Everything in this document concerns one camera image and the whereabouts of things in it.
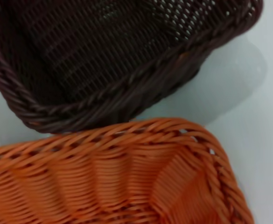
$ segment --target dark brown basket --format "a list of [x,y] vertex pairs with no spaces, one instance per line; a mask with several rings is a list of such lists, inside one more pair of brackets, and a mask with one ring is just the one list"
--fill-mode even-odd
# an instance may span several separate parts
[[247,31],[262,0],[0,0],[0,91],[30,128],[125,122]]

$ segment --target orange basket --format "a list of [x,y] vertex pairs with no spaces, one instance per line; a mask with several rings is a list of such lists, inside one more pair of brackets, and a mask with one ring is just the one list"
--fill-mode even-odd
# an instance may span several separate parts
[[216,138],[152,119],[0,147],[0,224],[253,224]]

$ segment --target basket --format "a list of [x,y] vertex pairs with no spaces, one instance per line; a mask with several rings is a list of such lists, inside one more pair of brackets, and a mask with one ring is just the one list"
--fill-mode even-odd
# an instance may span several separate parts
[[247,31],[262,0],[0,0],[0,91],[41,133],[127,122]]
[[152,119],[0,147],[0,224],[253,224],[216,138]]

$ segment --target brown wicker basket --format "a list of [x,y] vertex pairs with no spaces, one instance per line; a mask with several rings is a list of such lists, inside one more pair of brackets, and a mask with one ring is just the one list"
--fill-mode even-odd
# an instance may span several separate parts
[[262,0],[0,0],[0,91],[30,128],[128,121],[247,31]]
[[0,147],[0,224],[253,224],[218,140],[153,119]]

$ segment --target white table surface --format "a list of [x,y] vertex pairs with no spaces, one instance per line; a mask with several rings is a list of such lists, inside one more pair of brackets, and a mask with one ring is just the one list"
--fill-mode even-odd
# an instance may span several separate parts
[[[257,224],[273,224],[273,0],[260,22],[216,50],[198,76],[140,118],[183,117],[222,142]],[[26,128],[0,94],[0,145],[48,135]]]

